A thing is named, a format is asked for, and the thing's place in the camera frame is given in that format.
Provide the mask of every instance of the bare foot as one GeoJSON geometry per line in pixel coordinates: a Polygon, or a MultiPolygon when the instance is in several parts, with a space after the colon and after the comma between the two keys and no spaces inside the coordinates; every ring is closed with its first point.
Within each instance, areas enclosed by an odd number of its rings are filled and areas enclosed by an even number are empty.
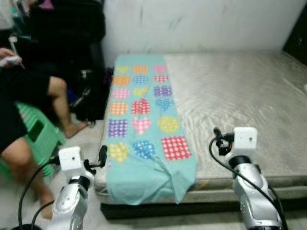
{"type": "MultiPolygon", "coordinates": [[[[41,205],[49,203],[53,200],[54,200],[54,198],[53,198],[50,191],[47,191],[45,194],[43,194],[42,196],[39,197],[39,201],[40,201],[41,205]]],[[[45,219],[51,219],[52,218],[52,207],[53,207],[52,205],[49,205],[42,210],[43,218],[45,218],[45,219]]]]}
{"type": "Polygon", "coordinates": [[[66,138],[71,138],[73,137],[75,134],[77,134],[79,131],[81,131],[82,129],[84,129],[85,127],[87,127],[87,122],[81,122],[79,124],[71,124],[67,127],[64,128],[64,133],[66,138]]]}

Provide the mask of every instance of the patterned cloth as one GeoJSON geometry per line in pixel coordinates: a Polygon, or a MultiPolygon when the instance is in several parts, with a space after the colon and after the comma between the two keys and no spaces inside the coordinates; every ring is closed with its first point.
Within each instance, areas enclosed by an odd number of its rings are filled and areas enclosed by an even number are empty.
{"type": "Polygon", "coordinates": [[[197,160],[169,78],[160,55],[117,59],[106,118],[107,189],[116,203],[138,205],[166,197],[179,203],[194,184],[197,160]]]}

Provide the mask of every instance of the black shorts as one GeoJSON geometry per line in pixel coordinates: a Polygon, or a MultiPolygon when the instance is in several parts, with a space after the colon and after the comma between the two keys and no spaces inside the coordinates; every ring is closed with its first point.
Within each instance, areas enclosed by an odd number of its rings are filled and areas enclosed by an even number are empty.
{"type": "Polygon", "coordinates": [[[0,68],[0,154],[27,130],[15,101],[39,105],[47,97],[50,76],[24,70],[0,68]]]}

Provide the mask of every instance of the hand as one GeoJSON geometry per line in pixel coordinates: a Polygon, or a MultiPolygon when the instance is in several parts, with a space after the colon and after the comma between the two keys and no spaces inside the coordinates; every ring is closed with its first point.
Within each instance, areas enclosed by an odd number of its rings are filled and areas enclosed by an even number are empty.
{"type": "Polygon", "coordinates": [[[11,50],[6,48],[0,48],[0,60],[12,56],[15,56],[15,54],[11,50]]]}

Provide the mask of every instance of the heart pattern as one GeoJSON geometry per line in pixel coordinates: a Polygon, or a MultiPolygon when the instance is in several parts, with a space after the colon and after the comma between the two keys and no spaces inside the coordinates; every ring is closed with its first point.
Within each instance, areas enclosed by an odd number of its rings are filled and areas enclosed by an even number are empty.
{"type": "Polygon", "coordinates": [[[109,120],[109,138],[124,138],[127,134],[128,120],[109,120]]]}
{"type": "Polygon", "coordinates": [[[133,82],[135,84],[140,84],[140,85],[144,85],[148,82],[148,77],[143,76],[143,75],[138,75],[136,77],[133,78],[133,82]]]}
{"type": "Polygon", "coordinates": [[[151,121],[149,118],[143,119],[133,119],[132,127],[137,131],[138,134],[143,134],[146,130],[148,130],[151,126],[151,121]]]}
{"type": "Polygon", "coordinates": [[[168,75],[156,75],[154,81],[157,83],[165,83],[168,81],[168,75]]]}
{"type": "Polygon", "coordinates": [[[156,66],[153,67],[153,69],[157,73],[164,73],[164,72],[167,71],[167,68],[164,65],[156,65],[156,66]]]}
{"type": "Polygon", "coordinates": [[[165,112],[169,107],[173,105],[172,99],[157,99],[155,101],[156,106],[162,108],[162,110],[165,112]]]}
{"type": "Polygon", "coordinates": [[[142,97],[144,94],[146,94],[149,91],[148,87],[145,88],[136,88],[133,90],[133,94],[139,97],[142,97]]]}
{"type": "Polygon", "coordinates": [[[118,161],[119,163],[123,163],[123,161],[128,157],[129,149],[123,142],[118,144],[110,144],[109,154],[114,160],[118,161]]]}
{"type": "Polygon", "coordinates": [[[121,74],[124,74],[130,70],[130,67],[129,66],[117,66],[116,70],[120,72],[121,74]]]}
{"type": "Polygon", "coordinates": [[[179,129],[179,122],[171,116],[164,116],[158,120],[159,128],[165,133],[173,133],[179,129]]]}
{"type": "Polygon", "coordinates": [[[133,143],[134,153],[145,160],[150,159],[155,154],[154,145],[147,140],[140,140],[133,143]]]}
{"type": "Polygon", "coordinates": [[[149,102],[148,100],[145,99],[141,99],[137,102],[133,102],[132,103],[132,115],[136,115],[136,114],[149,114],[149,102]]]}
{"type": "Polygon", "coordinates": [[[119,100],[128,98],[129,94],[130,94],[129,90],[124,88],[114,89],[113,91],[113,97],[119,100]]]}

